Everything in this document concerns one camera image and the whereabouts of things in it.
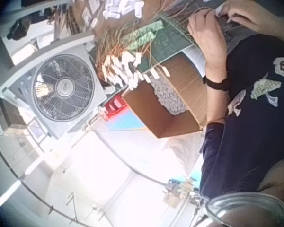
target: bright window light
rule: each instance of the bright window light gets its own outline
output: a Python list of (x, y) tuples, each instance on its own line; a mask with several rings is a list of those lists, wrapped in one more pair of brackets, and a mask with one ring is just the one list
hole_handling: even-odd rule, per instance
[(34, 52), (36, 52), (36, 48), (32, 44), (28, 44), (21, 50), (19, 50), (17, 53), (15, 53), (11, 58), (14, 64), (18, 65), (20, 62), (32, 55)]
[(14, 184), (0, 197), (0, 207), (2, 204), (9, 199), (9, 197), (17, 190), (17, 188), (21, 185), (21, 181), (17, 180)]
[(43, 161), (43, 157), (37, 158), (24, 172), (25, 175), (29, 175), (33, 172), (34, 169)]

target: blue object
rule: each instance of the blue object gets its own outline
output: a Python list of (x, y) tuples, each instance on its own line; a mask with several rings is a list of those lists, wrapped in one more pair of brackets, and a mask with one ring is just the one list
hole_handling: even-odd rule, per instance
[(106, 122), (106, 126), (109, 130), (125, 130), (125, 129), (137, 129), (145, 127), (145, 124), (136, 116), (136, 114), (128, 109), (125, 112), (118, 115), (116, 118)]

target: open cardboard box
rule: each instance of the open cardboard box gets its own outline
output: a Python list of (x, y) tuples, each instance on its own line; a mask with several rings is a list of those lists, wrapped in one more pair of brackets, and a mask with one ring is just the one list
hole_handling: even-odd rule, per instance
[(206, 86), (194, 65), (179, 53), (162, 63), (171, 77), (166, 77), (189, 110), (173, 116), (163, 107), (153, 87), (146, 81), (134, 91), (123, 94), (130, 108), (157, 137), (164, 138), (201, 131), (206, 124)]

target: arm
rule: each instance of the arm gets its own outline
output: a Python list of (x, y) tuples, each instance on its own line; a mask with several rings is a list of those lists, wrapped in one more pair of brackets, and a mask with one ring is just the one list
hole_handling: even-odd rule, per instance
[[(226, 79), (226, 64), (220, 67), (206, 65), (206, 76), (209, 80), (221, 83)], [(214, 90), (207, 86), (207, 124), (217, 122), (225, 124), (225, 115), (229, 103), (228, 92)]]
[[(221, 83), (227, 77), (227, 47), (215, 12), (204, 9), (191, 15), (187, 28), (204, 54), (206, 77), (212, 82)], [(207, 124), (225, 123), (228, 102), (227, 92), (207, 86)]]
[(259, 34), (284, 41), (284, 17), (278, 17), (253, 0), (228, 0), (220, 12)]

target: sleeve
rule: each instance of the sleeve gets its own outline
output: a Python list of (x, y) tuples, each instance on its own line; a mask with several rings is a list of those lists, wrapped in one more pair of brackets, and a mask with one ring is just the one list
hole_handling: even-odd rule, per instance
[(204, 160), (202, 165), (200, 190), (202, 190), (215, 163), (216, 156), (218, 154), (219, 147), (221, 144), (223, 131), (224, 131), (224, 124), (210, 123), (207, 125), (205, 140), (200, 150), (200, 153), (202, 153)]

